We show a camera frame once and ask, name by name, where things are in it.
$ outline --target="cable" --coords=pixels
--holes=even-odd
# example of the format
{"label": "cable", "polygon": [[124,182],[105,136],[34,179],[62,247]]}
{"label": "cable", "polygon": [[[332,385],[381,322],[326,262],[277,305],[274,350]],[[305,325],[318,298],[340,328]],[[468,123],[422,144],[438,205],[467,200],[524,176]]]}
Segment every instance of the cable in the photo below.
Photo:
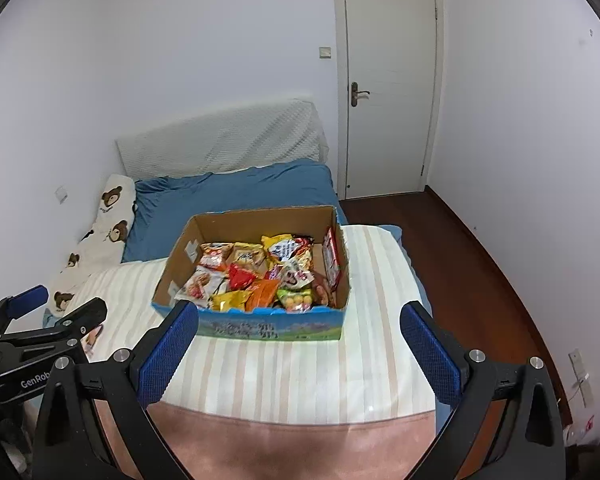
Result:
{"label": "cable", "polygon": [[573,400],[573,397],[575,397],[578,394],[578,392],[580,391],[580,389],[582,387],[583,382],[584,382],[584,379],[578,382],[578,387],[576,388],[575,393],[571,397],[569,397],[569,399],[567,399],[567,403],[571,402]]}
{"label": "cable", "polygon": [[573,397],[575,397],[579,391],[582,390],[582,383],[587,379],[589,379],[589,374],[586,374],[583,378],[581,378],[581,380],[578,381],[578,387],[576,388],[576,391],[573,393],[573,395],[567,400],[567,404],[573,400]]}

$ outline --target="pink blanket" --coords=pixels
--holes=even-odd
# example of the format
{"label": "pink blanket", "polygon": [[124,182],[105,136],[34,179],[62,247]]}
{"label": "pink blanket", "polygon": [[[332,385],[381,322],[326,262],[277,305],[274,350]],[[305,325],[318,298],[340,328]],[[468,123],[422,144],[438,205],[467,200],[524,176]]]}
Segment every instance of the pink blanket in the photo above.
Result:
{"label": "pink blanket", "polygon": [[[435,437],[435,413],[334,426],[264,424],[149,406],[163,438],[196,480],[403,479]],[[140,479],[109,407],[98,412],[123,472]]]}

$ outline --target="baseboard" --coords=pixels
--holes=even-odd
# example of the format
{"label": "baseboard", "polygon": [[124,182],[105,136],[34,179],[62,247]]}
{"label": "baseboard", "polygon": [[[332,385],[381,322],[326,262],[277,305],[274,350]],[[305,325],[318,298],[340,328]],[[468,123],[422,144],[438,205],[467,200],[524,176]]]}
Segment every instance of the baseboard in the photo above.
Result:
{"label": "baseboard", "polygon": [[493,261],[491,255],[487,252],[487,249],[483,247],[483,245],[478,241],[478,239],[474,236],[464,222],[458,218],[458,215],[453,212],[453,210],[446,204],[444,200],[442,200],[439,195],[433,191],[429,186],[425,186],[425,193],[428,193],[432,198],[434,198],[440,206],[447,212],[449,218],[455,222],[456,225],[462,232],[467,236],[467,238],[471,241],[471,243],[475,246],[476,250],[482,255],[485,263],[492,268],[494,276],[497,276],[500,280],[500,284],[502,286],[502,290],[506,291],[509,297],[512,299],[512,304],[515,305],[516,311],[520,315],[520,319],[524,322],[526,329],[529,331],[531,335],[531,339],[538,347],[540,351],[540,357],[544,361],[546,365],[547,371],[549,372],[549,377],[551,377],[551,382],[554,385],[554,392],[556,399],[560,399],[558,402],[558,410],[560,411],[560,420],[562,421],[562,426],[565,428],[569,424],[573,423],[573,417],[571,416],[571,409],[569,407],[569,403],[567,402],[566,394],[564,393],[564,387],[562,386],[562,381],[560,380],[560,375],[558,374],[558,370],[555,367],[554,360],[549,353],[548,348],[544,344],[544,340],[538,332],[538,327],[534,323],[534,320],[531,319],[529,312],[526,310],[525,305],[522,303],[522,300],[516,294],[516,291],[513,289],[509,280],[505,277],[505,275],[500,270],[500,267]]}

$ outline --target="white headboard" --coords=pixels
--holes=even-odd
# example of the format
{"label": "white headboard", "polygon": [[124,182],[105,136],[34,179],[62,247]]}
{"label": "white headboard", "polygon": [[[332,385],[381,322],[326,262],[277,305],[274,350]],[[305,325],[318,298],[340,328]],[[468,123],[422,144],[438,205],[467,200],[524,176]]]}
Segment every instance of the white headboard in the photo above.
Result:
{"label": "white headboard", "polygon": [[303,157],[325,162],[329,150],[314,104],[301,98],[219,110],[116,142],[134,180],[221,173]]}

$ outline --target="bed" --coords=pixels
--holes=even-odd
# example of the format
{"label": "bed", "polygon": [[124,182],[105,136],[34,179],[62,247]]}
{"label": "bed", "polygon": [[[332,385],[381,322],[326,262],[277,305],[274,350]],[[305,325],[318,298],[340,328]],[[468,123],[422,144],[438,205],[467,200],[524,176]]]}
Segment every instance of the bed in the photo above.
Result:
{"label": "bed", "polygon": [[[290,450],[314,464],[295,478],[403,478],[435,436],[435,399],[395,330],[404,303],[428,305],[399,233],[346,225],[311,102],[212,115],[118,141],[126,172],[136,180],[135,221],[122,263],[93,273],[68,309],[93,296],[107,303],[90,359],[131,348],[160,323],[150,299],[164,258],[193,214],[333,205],[350,261],[343,337],[288,343],[197,337],[149,411],[196,478],[280,478]],[[228,143],[240,146],[239,155],[227,152]],[[245,164],[250,168],[241,169]],[[117,458],[132,474],[105,406],[100,413]],[[252,441],[266,446],[245,444]]]}

